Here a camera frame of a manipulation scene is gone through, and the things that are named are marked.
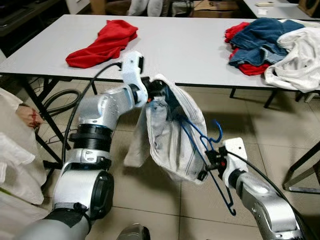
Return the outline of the blue plastic hanger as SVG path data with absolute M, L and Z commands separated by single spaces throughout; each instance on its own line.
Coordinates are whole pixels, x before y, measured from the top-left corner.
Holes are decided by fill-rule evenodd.
M 224 192 L 222 191 L 217 179 L 215 178 L 215 176 L 212 172 L 213 170 L 210 170 L 210 172 L 206 172 L 206 171 L 203 172 L 203 170 L 205 169 L 205 164 L 207 163 L 207 158 L 205 157 L 206 154 L 203 155 L 201 153 L 201 149 L 199 148 L 199 145 L 196 143 L 196 141 L 194 139 L 194 135 L 192 135 L 191 130 L 187 129 L 186 124 L 188 124 L 193 130 L 195 130 L 199 134 L 198 138 L 201 141 L 202 147 L 205 149 L 205 151 L 215 150 L 214 143 L 219 143 L 222 140 L 222 137 L 224 135 L 224 131 L 222 130 L 222 126 L 220 125 L 220 123 L 216 119 L 213 119 L 214 123 L 217 125 L 219 135 L 217 138 L 212 138 L 212 137 L 208 137 L 207 135 L 205 135 L 201 131 L 201 129 L 198 128 L 198 126 L 196 126 L 192 121 L 190 121 L 185 115 L 178 115 L 177 119 L 178 119 L 178 123 L 179 123 L 180 127 L 182 128 L 183 132 L 185 132 L 185 134 L 187 135 L 187 139 L 189 140 L 193 150 L 195 151 L 195 153 L 198 154 L 198 156 L 201 158 L 201 161 L 203 163 L 203 169 L 198 174 L 198 179 L 203 180 L 204 178 L 202 176 L 206 176 L 206 175 L 210 176 L 210 178 L 214 181 L 215 187 L 218 189 L 218 192 L 221 195 L 221 198 L 224 201 L 224 204 L 227 207 L 227 210 L 229 211 L 229 213 L 233 217 L 235 217 L 237 215 L 237 211 L 233 208 L 234 201 L 233 201 L 233 197 L 231 196 L 231 191 L 230 191 L 229 187 L 227 187 L 227 186 L 225 187 L 226 193 L 227 193 L 227 195 L 225 195 Z

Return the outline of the white denim jacket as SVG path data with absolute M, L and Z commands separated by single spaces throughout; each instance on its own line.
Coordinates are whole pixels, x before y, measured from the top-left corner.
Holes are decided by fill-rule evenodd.
M 162 96 L 142 107 L 123 164 L 139 168 L 148 159 L 162 167 L 174 181 L 202 185 L 205 147 L 198 139 L 207 130 L 201 108 L 190 94 L 163 74 L 152 82 L 162 82 Z

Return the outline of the red shirt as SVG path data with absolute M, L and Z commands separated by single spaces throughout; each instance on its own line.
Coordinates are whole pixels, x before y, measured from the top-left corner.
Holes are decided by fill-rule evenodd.
M 119 58 L 121 51 L 138 37 L 137 30 L 125 20 L 108 20 L 91 45 L 69 54 L 65 61 L 69 67 L 87 69 Z

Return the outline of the grey table with black legs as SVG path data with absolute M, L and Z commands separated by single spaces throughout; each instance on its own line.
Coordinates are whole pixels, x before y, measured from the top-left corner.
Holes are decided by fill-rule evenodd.
M 320 22 L 299 9 L 297 3 L 288 0 L 239 0 L 256 18 L 297 19 Z M 258 3 L 273 2 L 272 6 L 258 6 Z
M 110 15 L 64 14 L 0 63 L 0 74 L 21 79 L 90 80 L 102 65 L 73 68 L 66 63 L 66 57 L 91 44 L 110 19 Z M 240 24 L 240 19 L 143 16 L 122 19 L 138 29 L 138 37 L 128 44 L 126 51 L 144 55 L 144 76 L 162 74 L 184 87 L 273 89 L 261 77 L 247 76 L 228 64 L 231 51 L 224 41 L 224 32 Z

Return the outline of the plaid seat metal chair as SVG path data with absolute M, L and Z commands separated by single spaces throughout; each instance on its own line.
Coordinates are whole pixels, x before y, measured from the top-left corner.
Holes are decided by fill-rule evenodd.
M 315 174 L 318 182 L 320 182 L 320 162 L 316 162 L 312 167 L 305 170 L 301 174 L 294 176 L 295 171 L 297 171 L 304 163 L 310 160 L 316 153 L 320 151 L 320 142 L 318 142 L 314 147 L 312 147 L 306 154 L 304 154 L 297 162 L 295 162 L 286 172 L 285 180 L 282 183 L 282 188 L 286 191 L 298 193 L 298 194 L 320 194 L 320 189 L 318 188 L 308 188 L 308 187 L 298 187 L 294 186 L 296 183 L 304 180 Z

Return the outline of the grey robot knee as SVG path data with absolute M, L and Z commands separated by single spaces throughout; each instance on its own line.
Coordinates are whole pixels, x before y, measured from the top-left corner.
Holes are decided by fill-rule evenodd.
M 135 223 L 125 227 L 116 240 L 151 240 L 151 235 L 146 226 Z

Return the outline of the white crumpled garment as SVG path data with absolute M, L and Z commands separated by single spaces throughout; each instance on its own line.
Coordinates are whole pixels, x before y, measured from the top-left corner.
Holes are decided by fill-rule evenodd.
M 268 66 L 263 75 L 266 85 L 309 93 L 320 89 L 320 23 L 293 21 L 303 27 L 278 38 L 278 46 L 287 55 Z

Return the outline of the white t-shirt with print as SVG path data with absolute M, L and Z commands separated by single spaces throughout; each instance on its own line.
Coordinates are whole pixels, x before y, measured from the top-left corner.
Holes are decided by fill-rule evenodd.
M 38 160 L 34 128 L 18 115 L 22 100 L 0 87 L 0 227 L 28 225 L 41 208 L 47 171 Z

